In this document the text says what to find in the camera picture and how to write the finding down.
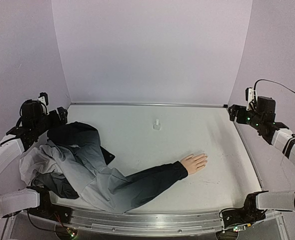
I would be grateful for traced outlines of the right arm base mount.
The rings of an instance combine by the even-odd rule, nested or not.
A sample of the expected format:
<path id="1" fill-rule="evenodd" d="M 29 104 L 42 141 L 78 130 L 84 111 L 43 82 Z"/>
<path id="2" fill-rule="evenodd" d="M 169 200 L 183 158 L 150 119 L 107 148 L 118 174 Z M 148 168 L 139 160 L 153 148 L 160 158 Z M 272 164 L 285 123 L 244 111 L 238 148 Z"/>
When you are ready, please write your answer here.
<path id="1" fill-rule="evenodd" d="M 266 218 L 266 211 L 257 208 L 256 197 L 266 191 L 249 193 L 244 201 L 243 207 L 229 207 L 222 209 L 218 216 L 223 220 L 225 229 L 239 225 L 254 224 Z"/>

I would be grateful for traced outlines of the clear nail polish bottle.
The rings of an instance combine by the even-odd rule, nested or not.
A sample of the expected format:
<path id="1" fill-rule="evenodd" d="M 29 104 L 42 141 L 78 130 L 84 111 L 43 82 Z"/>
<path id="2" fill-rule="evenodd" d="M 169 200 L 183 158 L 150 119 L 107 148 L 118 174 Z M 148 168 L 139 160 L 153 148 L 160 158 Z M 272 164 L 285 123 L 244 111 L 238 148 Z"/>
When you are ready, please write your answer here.
<path id="1" fill-rule="evenodd" d="M 161 130 L 161 123 L 159 119 L 156 119 L 153 123 L 153 129 L 155 131 L 160 131 Z"/>

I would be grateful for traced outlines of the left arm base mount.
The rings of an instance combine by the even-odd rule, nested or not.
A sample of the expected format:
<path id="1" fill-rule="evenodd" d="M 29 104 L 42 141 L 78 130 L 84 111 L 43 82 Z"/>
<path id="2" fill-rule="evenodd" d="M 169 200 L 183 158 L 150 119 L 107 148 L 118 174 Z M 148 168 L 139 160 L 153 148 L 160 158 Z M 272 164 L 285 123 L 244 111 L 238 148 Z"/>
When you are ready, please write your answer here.
<path id="1" fill-rule="evenodd" d="M 66 226 L 66 224 L 70 223 L 73 212 L 72 208 L 52 203 L 50 192 L 42 187 L 28 186 L 27 189 L 34 190 L 39 194 L 39 206 L 26 210 L 31 225 L 39 230 L 55 233 L 60 240 L 74 240 L 77 237 L 78 231 Z M 54 226 L 54 230 L 41 228 L 32 222 L 31 216 L 55 221 L 58 225 Z"/>

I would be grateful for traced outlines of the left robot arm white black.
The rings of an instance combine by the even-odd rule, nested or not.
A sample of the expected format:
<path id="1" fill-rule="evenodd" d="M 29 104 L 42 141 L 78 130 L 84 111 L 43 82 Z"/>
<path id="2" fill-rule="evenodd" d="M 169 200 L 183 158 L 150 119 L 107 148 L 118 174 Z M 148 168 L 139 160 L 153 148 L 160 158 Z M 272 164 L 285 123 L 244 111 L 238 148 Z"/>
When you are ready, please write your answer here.
<path id="1" fill-rule="evenodd" d="M 28 99 L 21 105 L 16 125 L 0 141 L 0 175 L 13 160 L 27 152 L 41 135 L 67 123 L 67 109 L 58 107 L 49 111 L 48 104 L 48 97 L 42 92 L 36 100 Z M 47 190 L 28 187 L 0 195 L 0 219 L 29 209 L 36 209 L 46 219 L 55 214 Z"/>

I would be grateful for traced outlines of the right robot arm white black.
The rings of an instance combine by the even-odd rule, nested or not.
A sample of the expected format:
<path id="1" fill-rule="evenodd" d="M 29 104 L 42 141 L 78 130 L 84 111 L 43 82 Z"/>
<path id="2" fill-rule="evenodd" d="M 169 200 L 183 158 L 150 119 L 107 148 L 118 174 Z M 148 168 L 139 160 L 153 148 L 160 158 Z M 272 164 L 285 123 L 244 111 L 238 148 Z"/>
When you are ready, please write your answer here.
<path id="1" fill-rule="evenodd" d="M 275 109 L 275 100 L 259 96 L 255 109 L 234 104 L 228 108 L 228 113 L 232 122 L 251 126 L 269 145 L 295 164 L 295 134 L 282 122 L 275 121 Z M 295 190 L 250 193 L 241 210 L 249 215 L 264 210 L 295 212 Z"/>

